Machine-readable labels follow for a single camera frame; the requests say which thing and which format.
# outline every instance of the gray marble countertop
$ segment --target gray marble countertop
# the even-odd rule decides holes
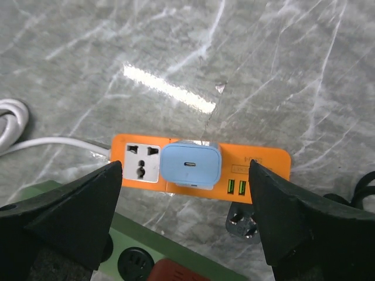
[[[350,198],[375,169],[373,0],[3,0],[0,98],[27,103],[24,138],[111,144],[118,133],[274,146],[291,180]],[[1,157],[0,205],[103,157],[49,145]],[[229,202],[123,189],[118,212],[251,280],[261,245],[225,229]]]

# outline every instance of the socket hole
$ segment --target socket hole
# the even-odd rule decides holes
[[[154,155],[154,154],[159,154],[159,149],[148,147],[147,155]]]
[[[195,167],[195,166],[197,166],[197,164],[193,163],[193,162],[185,162],[184,165],[187,166],[187,167]]]
[[[127,151],[130,151],[134,154],[138,153],[138,146],[137,145],[128,145]]]
[[[144,166],[145,166],[145,162],[144,162],[143,160],[140,160],[140,161],[138,162],[138,166],[139,166],[139,168],[137,169],[137,175],[138,175],[138,178],[139,178],[140,180],[142,180],[143,177],[144,177],[145,174],[146,174],[146,170],[145,170],[145,168],[144,168]]]

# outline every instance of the power plug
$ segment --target power plug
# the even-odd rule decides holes
[[[161,148],[157,145],[127,143],[125,146],[124,178],[157,183]]]
[[[249,244],[260,243],[252,204],[232,202],[225,226],[229,233],[246,239]]]

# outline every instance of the usb port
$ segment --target usb port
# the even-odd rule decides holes
[[[234,180],[228,181],[228,193],[233,194],[234,193]]]
[[[245,195],[245,191],[246,191],[246,181],[240,180],[240,189],[238,191],[238,194]]]

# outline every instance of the coiled white cable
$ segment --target coiled white cable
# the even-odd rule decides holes
[[[0,156],[37,145],[58,143],[87,149],[110,158],[110,150],[79,139],[50,136],[26,140],[14,145],[29,120],[28,108],[20,101],[11,98],[0,100]]]

